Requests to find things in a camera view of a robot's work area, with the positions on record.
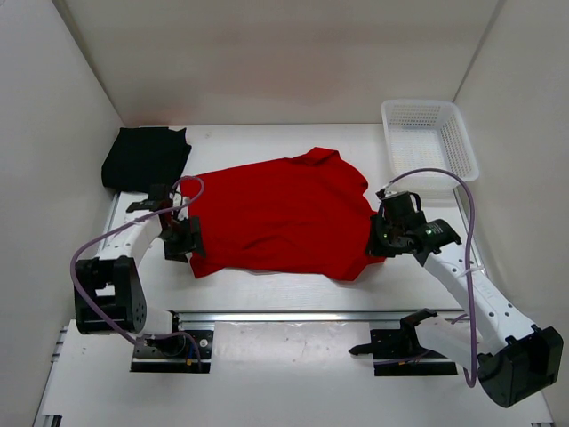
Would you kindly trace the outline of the black t shirt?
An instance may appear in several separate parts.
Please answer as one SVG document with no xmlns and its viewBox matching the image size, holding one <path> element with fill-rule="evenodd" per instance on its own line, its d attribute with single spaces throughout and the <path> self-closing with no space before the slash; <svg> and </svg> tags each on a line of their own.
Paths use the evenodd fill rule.
<svg viewBox="0 0 569 427">
<path fill-rule="evenodd" d="M 187 163 L 186 130 L 122 127 L 101 167 L 107 189 L 147 193 L 154 184 L 172 186 Z"/>
</svg>

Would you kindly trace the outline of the red t shirt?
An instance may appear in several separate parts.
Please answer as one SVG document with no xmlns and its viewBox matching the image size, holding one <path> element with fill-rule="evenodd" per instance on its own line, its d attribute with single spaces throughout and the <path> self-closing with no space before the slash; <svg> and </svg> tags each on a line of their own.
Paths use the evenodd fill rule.
<svg viewBox="0 0 569 427">
<path fill-rule="evenodd" d="M 240 269 L 353 281 L 383 261 L 365 251 L 374 214 L 367 189 L 354 166 L 325 148 L 184 181 L 205 250 L 191 256 L 191 269 L 196 278 Z"/>
</svg>

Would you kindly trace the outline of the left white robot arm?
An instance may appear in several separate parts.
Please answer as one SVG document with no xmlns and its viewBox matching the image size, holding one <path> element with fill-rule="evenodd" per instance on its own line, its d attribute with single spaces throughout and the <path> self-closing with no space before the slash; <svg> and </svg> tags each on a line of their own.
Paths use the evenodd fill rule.
<svg viewBox="0 0 569 427">
<path fill-rule="evenodd" d="M 179 220 L 177 212 L 188 204 L 173 203 L 171 187 L 159 184 L 148 197 L 126 209 L 124 225 L 97 238 L 104 247 L 91 259 L 72 257 L 71 277 L 75 288 L 76 327 L 82 334 L 122 334 L 156 338 L 167 356 L 185 349 L 186 334 L 174 326 L 174 314 L 148 306 L 138 266 L 151 244 L 164 243 L 164 258 L 187 262 L 188 255 L 205 255 L 199 218 Z"/>
</svg>

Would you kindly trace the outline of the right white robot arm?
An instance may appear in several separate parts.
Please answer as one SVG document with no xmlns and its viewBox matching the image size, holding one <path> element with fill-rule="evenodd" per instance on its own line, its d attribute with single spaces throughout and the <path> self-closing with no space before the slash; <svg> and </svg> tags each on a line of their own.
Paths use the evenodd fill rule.
<svg viewBox="0 0 569 427">
<path fill-rule="evenodd" d="M 477 271 L 450 224 L 426 220 L 418 194 L 379 191 L 377 196 L 380 206 L 371 218 L 368 252 L 412 255 L 476 324 L 470 332 L 423 309 L 402 318 L 384 346 L 413 356 L 432 350 L 460 366 L 474 367 L 483 390 L 500 407 L 511 407 L 554 384 L 564 346 L 559 332 L 539 327 Z"/>
</svg>

